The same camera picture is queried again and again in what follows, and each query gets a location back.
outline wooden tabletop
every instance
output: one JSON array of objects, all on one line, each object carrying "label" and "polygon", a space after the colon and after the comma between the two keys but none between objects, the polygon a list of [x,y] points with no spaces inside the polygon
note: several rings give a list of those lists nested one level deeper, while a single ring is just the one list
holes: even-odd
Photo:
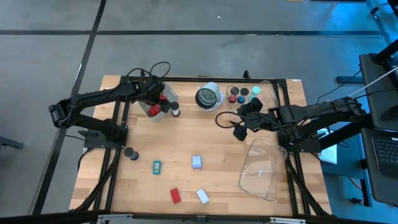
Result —
[{"label": "wooden tabletop", "polygon": [[[120,76],[104,76],[101,89],[115,87]],[[283,165],[273,202],[257,198],[238,187],[239,176],[254,138],[278,145],[277,134],[269,131],[248,131],[244,142],[232,134],[233,129],[222,129],[215,124],[215,116],[228,110],[224,102],[217,110],[204,112],[195,103],[198,82],[167,82],[178,95],[181,115],[174,118],[170,112],[158,122],[152,122],[138,103],[130,106],[127,125],[129,133],[126,145],[139,153],[139,159],[131,161],[121,156],[114,188],[112,212],[126,213],[174,213],[207,215],[292,215],[287,176]],[[225,90],[231,83],[219,83]],[[300,80],[287,80],[290,103],[306,105]],[[280,90],[283,105],[283,93]],[[96,106],[94,117],[111,118],[114,103]],[[123,109],[120,109],[119,121]],[[229,116],[221,119],[228,123]],[[94,149],[87,154],[80,166],[70,208],[76,208],[89,195],[98,181],[104,149]],[[192,156],[201,155],[203,168],[192,169]],[[319,160],[312,154],[301,153],[305,183],[317,202],[331,212],[325,182]],[[152,174],[153,161],[162,161],[161,174]],[[178,188],[181,202],[174,204],[170,189]],[[196,191],[204,189],[210,201],[202,204]],[[298,208],[303,212],[302,200],[296,186]],[[104,187],[100,208],[108,185]]]}]

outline teal box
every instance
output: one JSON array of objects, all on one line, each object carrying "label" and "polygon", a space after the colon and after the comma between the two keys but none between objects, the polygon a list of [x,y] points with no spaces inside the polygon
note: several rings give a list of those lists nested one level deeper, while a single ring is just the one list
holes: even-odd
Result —
[{"label": "teal box", "polygon": [[154,175],[160,174],[160,161],[154,161],[154,167],[152,168],[152,173]]}]

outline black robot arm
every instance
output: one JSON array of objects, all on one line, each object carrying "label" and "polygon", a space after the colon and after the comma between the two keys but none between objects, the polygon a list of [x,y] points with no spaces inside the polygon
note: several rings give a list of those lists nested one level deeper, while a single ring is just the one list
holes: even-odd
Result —
[{"label": "black robot arm", "polygon": [[308,106],[278,106],[261,113],[262,103],[253,98],[238,109],[238,116],[244,125],[236,125],[234,135],[240,141],[247,136],[247,129],[283,131],[290,152],[320,152],[319,139],[323,136],[317,131],[340,121],[355,122],[366,114],[356,100],[344,97],[331,102]]},{"label": "black robot arm", "polygon": [[118,126],[112,119],[100,120],[80,114],[85,108],[110,103],[116,100],[125,103],[140,101],[148,105],[160,104],[163,112],[168,112],[170,102],[161,97],[164,90],[163,81],[151,75],[145,82],[126,81],[110,90],[101,90],[92,93],[75,95],[49,106],[52,122],[55,127],[69,128],[79,126],[88,128],[86,140],[91,144],[85,147],[122,147],[126,141],[127,129]]}]

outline blue cap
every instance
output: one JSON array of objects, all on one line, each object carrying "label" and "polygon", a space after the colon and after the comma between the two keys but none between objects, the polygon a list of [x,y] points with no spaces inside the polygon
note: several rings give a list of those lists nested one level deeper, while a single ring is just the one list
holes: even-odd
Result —
[{"label": "blue cap", "polygon": [[244,97],[243,96],[239,96],[238,97],[238,103],[244,103]]},{"label": "blue cap", "polygon": [[254,94],[259,94],[261,92],[261,88],[258,87],[258,86],[254,86],[252,91],[253,91]]}]

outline gray floor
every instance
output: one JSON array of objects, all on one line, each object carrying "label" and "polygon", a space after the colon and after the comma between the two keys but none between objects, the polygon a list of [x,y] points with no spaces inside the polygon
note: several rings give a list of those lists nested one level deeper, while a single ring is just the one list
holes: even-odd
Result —
[{"label": "gray floor", "polygon": [[[100,1],[0,1],[0,29],[91,30]],[[388,13],[379,12],[384,18]],[[386,27],[396,21],[386,19]],[[108,1],[100,30],[378,30],[365,3],[278,1]],[[25,149],[0,150],[0,217],[25,215],[56,129],[48,105],[70,94],[88,36],[0,35],[0,135]],[[160,60],[170,75],[302,79],[308,103],[358,71],[358,55],[386,46],[379,37],[138,35],[97,36],[80,92],[103,75]],[[341,88],[323,100],[355,91]],[[76,128],[68,130],[76,134]],[[82,142],[66,139],[44,212],[68,209]]]}]

